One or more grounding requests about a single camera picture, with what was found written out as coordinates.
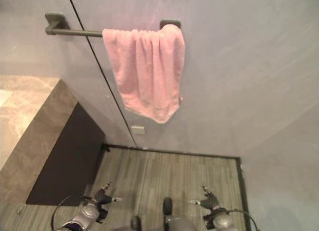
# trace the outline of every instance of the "black floor trim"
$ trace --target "black floor trim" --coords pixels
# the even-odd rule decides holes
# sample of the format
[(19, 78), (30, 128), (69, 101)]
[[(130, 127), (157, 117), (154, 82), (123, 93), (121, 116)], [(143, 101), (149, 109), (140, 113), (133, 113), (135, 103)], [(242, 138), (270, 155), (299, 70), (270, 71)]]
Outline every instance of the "black floor trim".
[[(247, 202), (245, 180), (244, 180), (244, 176), (243, 176), (243, 171), (241, 169), (241, 158), (238, 156), (208, 155), (208, 154), (181, 152), (181, 151), (169, 151), (169, 150), (157, 150), (157, 149), (150, 149), (150, 148), (129, 147), (129, 146), (124, 146), (124, 145), (113, 145), (113, 144), (103, 144), (103, 146), (105, 148), (118, 148), (118, 149), (126, 149), (126, 150), (138, 150), (138, 151), (149, 151), (149, 152), (170, 153), (170, 154), (180, 154), (180, 155), (194, 155), (194, 156), (207, 156), (207, 157), (224, 158), (224, 159), (235, 159), (242, 207), (243, 207), (244, 211), (249, 212), (248, 211), (248, 202)], [(251, 231), (251, 225), (250, 225), (249, 218), (247, 216), (244, 216), (244, 220), (245, 220), (246, 231)]]
[(119, 149), (127, 149), (127, 150), (140, 150), (140, 151), (150, 151), (150, 152), (160, 152), (160, 153), (170, 153), (170, 154), (180, 154), (180, 155), (196, 155), (196, 156), (207, 156), (207, 157), (215, 157), (215, 158), (225, 158), (225, 159), (239, 159), (237, 156), (224, 156), (224, 155), (208, 155), (201, 153), (191, 153), (191, 152), (182, 152), (182, 151), (174, 151), (174, 150), (157, 150), (151, 148), (139, 148), (139, 147), (130, 147), (125, 145), (112, 145), (105, 144), (109, 148), (119, 148)]
[[(75, 8), (75, 5), (74, 5), (73, 1), (70, 0), (70, 3), (71, 3), (71, 5), (72, 5), (72, 8), (73, 8), (73, 10), (74, 10), (74, 13), (75, 13), (75, 15), (76, 15), (76, 17), (77, 17), (79, 23), (80, 23), (80, 26), (81, 26), (82, 30), (84, 30), (84, 26), (83, 26), (83, 24), (82, 24), (82, 22), (81, 22), (80, 16), (79, 16), (79, 14), (78, 14), (78, 12), (77, 12), (77, 10), (76, 10), (76, 8)], [(96, 63), (97, 63), (98, 66), (99, 66), (100, 72), (101, 72), (101, 74), (102, 74), (102, 76), (103, 76), (103, 78), (104, 78), (104, 80), (105, 80), (107, 86), (109, 87), (109, 90), (110, 90), (110, 92), (111, 92), (111, 94), (112, 94), (112, 96), (113, 96), (113, 99), (114, 99), (114, 101), (115, 101), (115, 104), (116, 104), (117, 108), (119, 109), (119, 112), (120, 112), (120, 114), (121, 114), (121, 116), (122, 116), (122, 118), (123, 118), (123, 120), (124, 120), (124, 122), (125, 122), (125, 125), (126, 125), (126, 127), (127, 127), (127, 129), (128, 129), (128, 132), (130, 133), (130, 136), (131, 136), (131, 138), (132, 138), (132, 140), (133, 140), (135, 146), (137, 146), (137, 144), (136, 144), (136, 142), (135, 142), (135, 139), (134, 139), (134, 137), (133, 137), (133, 135), (132, 135), (132, 133), (131, 133), (130, 127), (129, 127), (128, 123), (126, 122), (126, 119), (125, 119), (125, 117), (124, 117), (124, 114), (122, 113), (122, 111), (121, 111), (121, 109), (120, 109), (120, 106), (119, 106), (119, 104), (118, 104), (118, 102), (117, 102), (117, 100), (116, 100), (116, 98), (115, 98), (115, 96), (114, 96), (114, 93), (112, 92), (112, 89), (111, 89), (111, 87), (110, 87), (110, 84), (109, 84), (108, 80), (106, 79), (106, 76), (105, 76), (105, 74), (104, 74), (104, 72), (103, 72), (102, 66), (101, 66), (101, 64), (100, 64), (100, 62), (99, 62), (99, 60), (98, 60), (98, 58), (96, 57), (95, 51), (94, 51), (94, 49), (93, 49), (93, 47), (92, 47), (92, 44), (91, 44), (91, 42), (90, 42), (90, 40), (89, 40), (88, 37), (85, 37), (85, 38), (86, 38), (86, 40), (87, 40), (87, 42), (88, 42), (88, 44), (89, 44), (89, 46), (90, 46), (90, 49), (91, 49), (91, 51), (92, 51), (92, 53), (93, 53), (93, 56), (94, 56), (94, 58), (95, 58)]]
[[(238, 182), (239, 182), (239, 189), (240, 189), (243, 210), (249, 213), (245, 179), (244, 179), (244, 175), (243, 175), (243, 170), (241, 169), (241, 158), (240, 157), (238, 157), (236, 159), (236, 168), (237, 168), (237, 175), (238, 175)], [(247, 215), (244, 215), (244, 219), (245, 219), (246, 230), (251, 231), (249, 217)]]

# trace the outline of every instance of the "towel bar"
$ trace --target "towel bar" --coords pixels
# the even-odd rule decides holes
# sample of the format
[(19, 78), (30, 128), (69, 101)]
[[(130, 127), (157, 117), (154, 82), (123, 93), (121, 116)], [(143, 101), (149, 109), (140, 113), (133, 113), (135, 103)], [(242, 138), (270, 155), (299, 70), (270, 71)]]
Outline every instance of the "towel bar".
[[(45, 29), (48, 35), (77, 35), (77, 36), (92, 36), (102, 37), (101, 31), (89, 31), (89, 30), (70, 30), (64, 15), (58, 13), (47, 13), (45, 18), (49, 23), (49, 26)], [(179, 20), (162, 20), (160, 22), (160, 28), (162, 29), (165, 25), (172, 24), (176, 25), (179, 29), (181, 23)]]

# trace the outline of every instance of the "black cable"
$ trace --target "black cable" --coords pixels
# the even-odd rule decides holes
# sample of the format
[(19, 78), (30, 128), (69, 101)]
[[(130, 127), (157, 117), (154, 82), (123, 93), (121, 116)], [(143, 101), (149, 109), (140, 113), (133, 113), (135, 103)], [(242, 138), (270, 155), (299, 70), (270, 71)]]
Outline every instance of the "black cable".
[(231, 213), (231, 212), (240, 212), (240, 213), (243, 213), (243, 214), (247, 215), (253, 221), (256, 231), (260, 231), (260, 229), (257, 227), (257, 224), (256, 224), (255, 220), (253, 219), (253, 217), (251, 217), (251, 215), (248, 212), (246, 212), (244, 210), (238, 210), (238, 209), (227, 210), (228, 214)]
[(69, 195), (67, 197), (65, 197), (59, 204), (58, 206), (55, 208), (53, 214), (52, 214), (52, 217), (51, 217), (51, 229), (54, 231), (54, 216), (55, 216), (55, 213), (57, 212), (58, 208), (63, 205), (65, 203), (65, 201), (67, 201), (69, 198), (71, 197), (74, 197), (74, 196), (78, 196), (81, 198), (81, 201), (84, 200), (84, 199), (91, 199), (90, 197), (88, 196), (84, 196), (84, 195)]

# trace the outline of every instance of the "marble countertop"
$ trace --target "marble countertop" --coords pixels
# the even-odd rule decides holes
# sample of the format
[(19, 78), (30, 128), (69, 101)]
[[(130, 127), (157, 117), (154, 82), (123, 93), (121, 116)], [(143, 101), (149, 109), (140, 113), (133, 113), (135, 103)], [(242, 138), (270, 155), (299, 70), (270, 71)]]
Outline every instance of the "marble countertop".
[(58, 81), (0, 75), (0, 170)]

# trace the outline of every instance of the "towel bar bracket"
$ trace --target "towel bar bracket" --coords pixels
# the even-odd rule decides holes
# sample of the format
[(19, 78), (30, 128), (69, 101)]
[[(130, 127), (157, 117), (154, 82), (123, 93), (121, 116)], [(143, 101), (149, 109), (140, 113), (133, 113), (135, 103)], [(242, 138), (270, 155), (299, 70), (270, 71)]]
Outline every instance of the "towel bar bracket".
[(62, 14), (47, 13), (45, 14), (45, 18), (49, 23), (49, 26), (45, 29), (48, 35), (55, 35), (54, 29), (70, 29)]

